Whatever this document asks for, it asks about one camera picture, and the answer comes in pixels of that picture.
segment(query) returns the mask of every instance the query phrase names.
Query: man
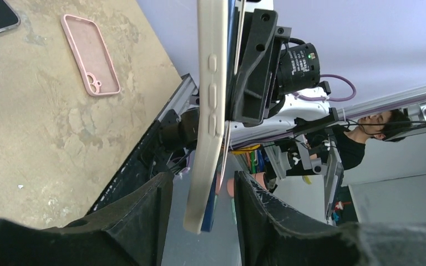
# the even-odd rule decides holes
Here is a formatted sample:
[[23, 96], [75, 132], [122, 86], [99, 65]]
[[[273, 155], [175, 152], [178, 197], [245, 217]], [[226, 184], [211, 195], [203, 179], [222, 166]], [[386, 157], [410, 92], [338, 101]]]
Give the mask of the man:
[[[409, 128], [410, 119], [399, 110], [391, 110], [360, 118], [358, 124], [359, 126], [354, 130], [349, 130], [342, 125], [332, 127], [334, 137], [337, 141], [336, 148], [339, 151], [344, 170], [355, 168], [362, 163], [365, 156], [365, 146], [369, 139], [384, 140], [392, 137]], [[324, 130], [312, 132], [305, 137], [308, 141], [308, 146], [311, 148], [322, 145], [322, 142], [328, 139], [328, 135]], [[401, 137], [390, 141], [399, 142], [403, 139]], [[290, 153], [288, 156], [292, 169], [286, 172], [287, 176], [315, 175], [312, 170], [304, 170], [301, 161], [293, 165], [295, 161], [290, 157]], [[318, 157], [325, 163], [327, 162], [327, 156], [328, 152], [322, 151], [312, 155], [311, 159]]]

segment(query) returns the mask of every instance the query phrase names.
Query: black hair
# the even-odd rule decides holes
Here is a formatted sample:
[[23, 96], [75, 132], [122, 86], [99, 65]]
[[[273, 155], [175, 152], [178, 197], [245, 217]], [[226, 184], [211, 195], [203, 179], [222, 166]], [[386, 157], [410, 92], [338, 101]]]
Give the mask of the black hair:
[[[381, 133], [385, 135], [385, 139], [398, 135], [399, 133], [405, 131], [410, 128], [410, 118], [401, 112], [399, 109], [391, 110], [391, 116], [389, 117], [389, 121], [381, 130]], [[405, 137], [398, 137], [396, 139], [387, 140], [390, 142], [400, 142], [404, 140]]]

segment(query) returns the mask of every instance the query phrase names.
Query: black t-shirt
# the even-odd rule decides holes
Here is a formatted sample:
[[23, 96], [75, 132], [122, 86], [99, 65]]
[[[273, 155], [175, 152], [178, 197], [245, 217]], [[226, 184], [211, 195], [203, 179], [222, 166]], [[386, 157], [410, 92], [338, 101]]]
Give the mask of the black t-shirt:
[[[337, 125], [332, 127], [334, 137], [337, 141], [336, 148], [341, 156], [342, 165], [344, 170], [352, 169], [358, 166], [365, 155], [365, 144], [355, 142], [349, 139], [344, 132], [349, 132], [344, 126]], [[314, 148], [322, 143], [322, 141], [328, 139], [328, 136], [324, 130], [318, 130], [306, 134], [306, 139], [309, 145]], [[328, 151], [323, 151], [317, 154], [323, 163], [327, 162]], [[290, 160], [292, 169], [286, 171], [287, 176], [302, 176], [302, 175], [315, 175], [312, 169], [304, 170], [301, 161], [297, 165], [293, 165], [294, 161]]]

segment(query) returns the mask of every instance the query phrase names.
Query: white robot component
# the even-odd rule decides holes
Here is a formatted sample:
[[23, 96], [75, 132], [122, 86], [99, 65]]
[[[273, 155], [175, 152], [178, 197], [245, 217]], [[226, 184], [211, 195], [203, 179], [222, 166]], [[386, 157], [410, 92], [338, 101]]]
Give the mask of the white robot component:
[[279, 180], [285, 179], [286, 171], [291, 169], [290, 161], [288, 160], [288, 152], [282, 152], [277, 146], [269, 146], [263, 148], [267, 153], [275, 175]]
[[[321, 87], [301, 90], [299, 94], [309, 98], [327, 97], [326, 92]], [[280, 112], [271, 118], [264, 119], [261, 125], [246, 127], [242, 123], [233, 122], [231, 146], [285, 134], [296, 126], [296, 118], [314, 121], [329, 115], [331, 107], [327, 101], [306, 101], [292, 94], [285, 97], [285, 104]]]

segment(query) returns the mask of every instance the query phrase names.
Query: pink phone case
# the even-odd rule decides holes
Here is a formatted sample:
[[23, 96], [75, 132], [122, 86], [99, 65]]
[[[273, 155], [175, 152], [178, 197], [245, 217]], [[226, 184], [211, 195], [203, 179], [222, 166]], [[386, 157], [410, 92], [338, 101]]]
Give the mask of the pink phone case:
[[87, 93], [91, 96], [119, 93], [120, 84], [99, 27], [93, 21], [68, 14], [61, 17], [61, 25]]

